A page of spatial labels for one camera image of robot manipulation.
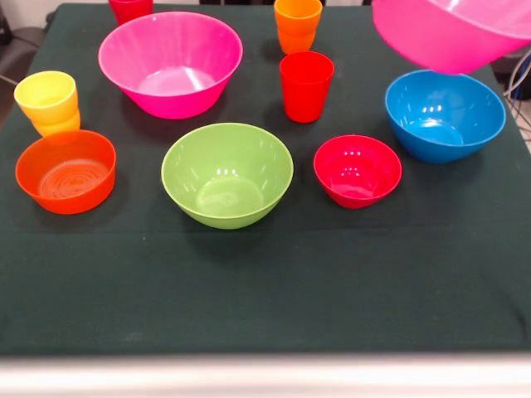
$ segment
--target orange bowl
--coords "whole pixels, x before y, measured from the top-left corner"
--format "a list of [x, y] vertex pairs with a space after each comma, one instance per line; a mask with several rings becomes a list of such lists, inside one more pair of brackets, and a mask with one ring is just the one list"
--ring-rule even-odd
[[30, 145], [17, 162], [20, 188], [48, 211], [76, 214], [103, 202], [114, 187], [116, 152], [88, 130], [55, 133]]

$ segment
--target green bowl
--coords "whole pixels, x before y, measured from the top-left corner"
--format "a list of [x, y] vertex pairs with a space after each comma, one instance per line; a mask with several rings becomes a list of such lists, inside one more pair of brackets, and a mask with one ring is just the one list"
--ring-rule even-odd
[[182, 136], [166, 153], [161, 173], [164, 189], [191, 218], [233, 230], [275, 207], [291, 184], [293, 160], [264, 129], [220, 123]]

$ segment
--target orange cup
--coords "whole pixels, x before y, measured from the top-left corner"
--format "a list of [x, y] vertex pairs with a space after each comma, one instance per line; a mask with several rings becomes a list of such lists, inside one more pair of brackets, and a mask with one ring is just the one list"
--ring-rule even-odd
[[308, 51], [314, 44], [323, 4], [319, 0], [276, 0], [274, 8], [282, 51]]

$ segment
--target dark green tablecloth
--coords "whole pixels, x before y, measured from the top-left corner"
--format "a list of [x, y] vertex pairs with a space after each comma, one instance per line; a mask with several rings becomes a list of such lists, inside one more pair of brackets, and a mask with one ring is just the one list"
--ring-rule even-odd
[[[317, 123], [294, 124], [281, 106], [271, 7], [172, 9], [221, 18], [245, 46], [219, 102], [184, 121], [147, 115], [101, 74], [98, 47], [115, 26], [107, 6], [59, 8], [32, 71], [76, 78], [83, 127], [112, 139], [118, 177], [93, 211], [43, 211], [15, 182], [38, 135], [12, 111], [0, 133], [0, 353], [530, 347], [531, 162], [512, 119], [466, 160], [410, 158], [383, 96], [415, 66], [382, 42], [370, 7], [326, 7], [314, 49], [337, 66], [329, 102]], [[489, 70], [476, 77], [499, 92]], [[269, 129], [295, 161], [278, 207], [232, 232], [185, 216], [159, 178], [172, 142], [220, 121]], [[314, 177], [316, 148], [344, 133], [379, 138], [403, 161], [401, 185], [376, 206], [344, 210]]]

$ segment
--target red bowl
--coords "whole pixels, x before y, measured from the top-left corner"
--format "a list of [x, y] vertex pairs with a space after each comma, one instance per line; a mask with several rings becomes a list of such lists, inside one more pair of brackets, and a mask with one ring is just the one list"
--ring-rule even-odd
[[48, 211], [88, 211], [111, 193], [116, 152], [103, 135], [87, 130], [55, 133], [37, 140], [20, 156], [20, 188]]
[[314, 157], [315, 175], [340, 206], [370, 206], [395, 189], [400, 159], [385, 143], [364, 135], [342, 135], [325, 142]]

